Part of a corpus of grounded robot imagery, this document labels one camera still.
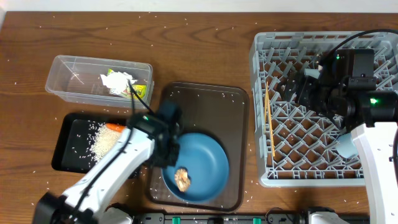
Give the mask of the green yellow snack wrapper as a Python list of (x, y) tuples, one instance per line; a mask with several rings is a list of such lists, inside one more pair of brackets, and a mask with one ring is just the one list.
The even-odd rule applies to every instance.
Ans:
[[(137, 82), (135, 82), (135, 84), (131, 84), (132, 88), (138, 94), (138, 96), (140, 98), (143, 98), (146, 95), (147, 87), (146, 87), (146, 85), (137, 84)], [(131, 98), (131, 93), (132, 93), (131, 89), (128, 86), (126, 90), (124, 90), (122, 93), (117, 94), (117, 95), (121, 96), (121, 97), (125, 97), (125, 98)]]

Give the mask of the orange carrot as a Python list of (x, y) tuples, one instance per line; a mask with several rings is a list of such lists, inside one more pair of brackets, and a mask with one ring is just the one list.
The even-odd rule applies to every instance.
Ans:
[(122, 126), (122, 125), (119, 125), (119, 124), (113, 124), (113, 123), (106, 123), (105, 126), (108, 129), (110, 129), (112, 131), (119, 132), (119, 133), (121, 133), (126, 128), (125, 126)]

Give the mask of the brown mushroom food scrap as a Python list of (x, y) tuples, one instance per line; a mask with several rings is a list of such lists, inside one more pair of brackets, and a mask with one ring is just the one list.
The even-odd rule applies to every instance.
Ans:
[(186, 192), (191, 185), (191, 180), (188, 176), (188, 171), (185, 168), (177, 169), (174, 174), (174, 180), (177, 188), (181, 192)]

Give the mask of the blue plate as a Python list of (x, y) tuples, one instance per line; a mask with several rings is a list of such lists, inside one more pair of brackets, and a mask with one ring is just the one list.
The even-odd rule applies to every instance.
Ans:
[[(221, 144), (202, 133), (187, 133), (178, 139), (177, 163), (162, 169), (166, 187), (180, 200), (205, 203), (219, 196), (229, 179), (229, 161)], [(187, 172), (188, 189), (180, 191), (175, 181), (179, 169)]]

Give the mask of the white tissue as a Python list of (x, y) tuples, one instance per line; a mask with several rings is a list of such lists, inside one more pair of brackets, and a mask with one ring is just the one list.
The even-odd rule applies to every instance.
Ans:
[(109, 89), (111, 94), (117, 95), (127, 89), (129, 84), (135, 84), (136, 79), (126, 72), (115, 72), (108, 70), (107, 75), (100, 75), (101, 81)]

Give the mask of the light blue cup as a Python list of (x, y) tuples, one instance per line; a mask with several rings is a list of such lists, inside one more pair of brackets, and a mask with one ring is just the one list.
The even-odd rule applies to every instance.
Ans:
[(341, 157), (352, 159), (358, 155), (351, 133), (341, 135), (336, 140), (336, 150)]

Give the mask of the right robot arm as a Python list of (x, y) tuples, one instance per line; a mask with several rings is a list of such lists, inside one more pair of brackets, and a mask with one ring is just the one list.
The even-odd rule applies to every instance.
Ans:
[(319, 75), (297, 72), (277, 86), (328, 119), (342, 116), (364, 173), (371, 223), (397, 223), (397, 93), (378, 90), (372, 49), (332, 50)]

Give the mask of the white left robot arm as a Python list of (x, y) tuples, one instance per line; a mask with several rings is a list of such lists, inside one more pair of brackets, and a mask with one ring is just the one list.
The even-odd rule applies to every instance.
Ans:
[(180, 146), (180, 107), (164, 101), (153, 113), (131, 116), (113, 148), (75, 185), (37, 203), (34, 223), (98, 223), (116, 192), (143, 163), (174, 166)]

